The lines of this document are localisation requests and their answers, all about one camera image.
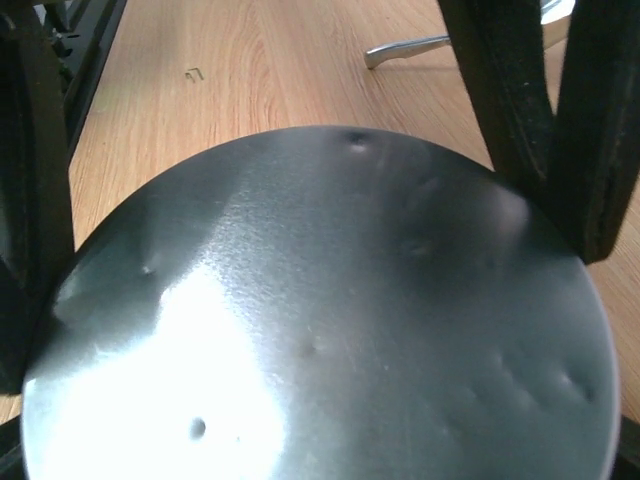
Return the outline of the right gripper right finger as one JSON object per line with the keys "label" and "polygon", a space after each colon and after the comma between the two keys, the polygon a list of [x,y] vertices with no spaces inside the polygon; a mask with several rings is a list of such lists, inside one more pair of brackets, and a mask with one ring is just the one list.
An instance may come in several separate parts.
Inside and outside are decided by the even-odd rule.
{"label": "right gripper right finger", "polygon": [[640,426],[621,417],[619,442],[610,480],[640,480]]}

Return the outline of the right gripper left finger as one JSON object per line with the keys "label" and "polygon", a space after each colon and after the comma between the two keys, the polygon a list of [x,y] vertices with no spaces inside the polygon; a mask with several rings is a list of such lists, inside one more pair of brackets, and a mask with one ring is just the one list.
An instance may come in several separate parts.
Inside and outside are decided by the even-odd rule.
{"label": "right gripper left finger", "polygon": [[0,427],[0,480],[24,480],[20,416]]}

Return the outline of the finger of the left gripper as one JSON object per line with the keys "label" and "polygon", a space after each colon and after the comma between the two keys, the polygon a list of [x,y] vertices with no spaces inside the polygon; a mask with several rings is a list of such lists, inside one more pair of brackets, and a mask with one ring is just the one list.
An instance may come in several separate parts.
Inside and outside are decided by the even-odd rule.
{"label": "finger of the left gripper", "polygon": [[639,174],[638,3],[576,3],[556,102],[538,2],[444,1],[440,10],[494,169],[585,263],[606,259]]}
{"label": "finger of the left gripper", "polygon": [[74,254],[59,61],[30,1],[1,4],[1,392],[21,391],[36,326]]}

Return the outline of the metal candy scoop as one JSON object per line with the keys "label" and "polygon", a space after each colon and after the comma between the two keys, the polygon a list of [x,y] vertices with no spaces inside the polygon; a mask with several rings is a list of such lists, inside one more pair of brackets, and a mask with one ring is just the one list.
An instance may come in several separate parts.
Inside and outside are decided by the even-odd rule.
{"label": "metal candy scoop", "polygon": [[[541,26],[543,48],[545,50],[563,41],[568,34],[574,0],[541,1]],[[392,42],[376,46],[364,52],[366,67],[373,70],[380,64],[395,59],[407,59],[429,51],[448,47],[451,40],[448,35],[424,37],[414,40]]]}

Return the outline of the round metal jar lid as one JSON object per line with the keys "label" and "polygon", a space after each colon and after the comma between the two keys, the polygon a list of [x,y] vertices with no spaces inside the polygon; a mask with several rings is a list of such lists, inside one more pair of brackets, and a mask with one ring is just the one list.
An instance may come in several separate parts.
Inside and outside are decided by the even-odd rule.
{"label": "round metal jar lid", "polygon": [[393,132],[276,130],[121,203],[25,378],[32,479],[605,479],[609,323],[485,167]]}

